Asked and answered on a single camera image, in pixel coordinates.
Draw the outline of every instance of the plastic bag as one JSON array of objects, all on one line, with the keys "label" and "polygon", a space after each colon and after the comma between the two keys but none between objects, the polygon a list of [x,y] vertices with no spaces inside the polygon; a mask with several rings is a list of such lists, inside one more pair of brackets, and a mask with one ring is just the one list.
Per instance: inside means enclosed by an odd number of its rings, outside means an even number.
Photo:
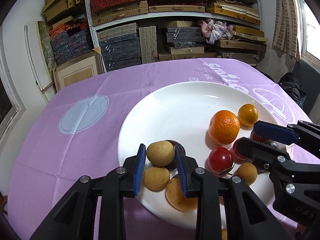
[{"label": "plastic bag", "polygon": [[201,27],[202,35],[207,38],[207,43],[214,44],[219,39],[232,38],[233,25],[227,26],[225,21],[215,21],[207,18],[206,20],[199,20],[198,26]]}]

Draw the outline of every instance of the brown fruit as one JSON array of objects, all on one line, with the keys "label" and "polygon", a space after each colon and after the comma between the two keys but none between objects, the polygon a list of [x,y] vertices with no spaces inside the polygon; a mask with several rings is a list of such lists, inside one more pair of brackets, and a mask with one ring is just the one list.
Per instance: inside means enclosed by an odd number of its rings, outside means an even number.
[{"label": "brown fruit", "polygon": [[257,168],[252,163],[243,163],[236,171],[236,176],[243,179],[248,185],[251,185],[257,179]]},{"label": "brown fruit", "polygon": [[143,173],[143,183],[147,189],[159,191],[167,186],[170,180],[170,173],[164,167],[152,167]]},{"label": "brown fruit", "polygon": [[165,195],[169,203],[180,211],[186,212],[197,208],[198,198],[186,198],[183,195],[178,176],[170,179],[165,189]]},{"label": "brown fruit", "polygon": [[174,148],[168,141],[151,143],[146,151],[148,160],[156,166],[166,166],[174,159]]}]

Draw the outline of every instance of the purple tablecloth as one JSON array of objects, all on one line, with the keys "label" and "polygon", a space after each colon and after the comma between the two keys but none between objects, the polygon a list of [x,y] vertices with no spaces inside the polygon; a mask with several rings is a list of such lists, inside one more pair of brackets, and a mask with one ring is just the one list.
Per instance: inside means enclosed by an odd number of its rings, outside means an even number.
[{"label": "purple tablecloth", "polygon": [[[186,81],[216,82],[242,90],[263,103],[285,126],[300,119],[309,121],[277,84],[249,65],[232,59],[185,59],[139,65],[70,85],[37,118],[13,167],[8,215],[22,240],[30,238],[80,176],[101,177],[118,167],[119,131],[135,104],[159,88]],[[82,110],[67,112],[75,105],[82,109],[85,106],[92,114],[88,116]],[[75,115],[76,125],[72,123]],[[319,163],[298,146],[289,147],[288,152],[297,162]],[[128,240],[194,239],[194,231],[161,220],[137,199],[125,199],[124,208]],[[296,223],[273,211],[271,205],[269,208],[293,236]]]}]

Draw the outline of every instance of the cherry tomato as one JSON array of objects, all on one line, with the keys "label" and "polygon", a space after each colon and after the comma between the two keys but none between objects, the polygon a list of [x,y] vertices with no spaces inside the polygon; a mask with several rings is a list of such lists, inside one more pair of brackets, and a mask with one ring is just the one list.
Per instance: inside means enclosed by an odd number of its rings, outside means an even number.
[{"label": "cherry tomato", "polygon": [[233,155],[224,147],[212,150],[208,157],[209,167],[216,174],[226,174],[231,171],[233,161]]},{"label": "cherry tomato", "polygon": [[252,139],[254,141],[257,141],[257,142],[261,142],[261,143],[264,143],[264,142],[268,141],[267,138],[258,136],[253,130],[252,130],[252,132],[250,134],[250,139]]},{"label": "cherry tomato", "polygon": [[238,152],[238,150],[237,150],[237,141],[238,140],[236,140],[234,143],[233,143],[233,146],[232,146],[232,149],[231,149],[231,153],[232,153],[232,155],[233,155],[233,157],[235,157],[235,158],[237,158],[237,159],[239,159],[239,160],[242,160],[242,161],[244,161],[244,160],[246,160],[247,158],[246,157],[244,157],[243,155],[241,155],[239,152]]}]

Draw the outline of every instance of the wall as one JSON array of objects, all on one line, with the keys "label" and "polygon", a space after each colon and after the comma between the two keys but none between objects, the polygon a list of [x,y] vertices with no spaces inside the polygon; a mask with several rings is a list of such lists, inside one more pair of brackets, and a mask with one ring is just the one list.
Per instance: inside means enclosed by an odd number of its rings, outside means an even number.
[{"label": "wall", "polygon": [[24,38],[24,25],[29,20],[43,20],[40,14],[44,0],[18,0],[2,24],[2,41],[13,84],[25,106],[0,153],[0,191],[7,195],[15,158],[34,120],[46,106],[33,75]]},{"label": "wall", "polygon": [[257,69],[271,76],[275,82],[287,72],[291,72],[295,59],[272,46],[276,26],[276,0],[261,0],[262,31],[268,38],[267,52],[264,59],[258,64]]}]

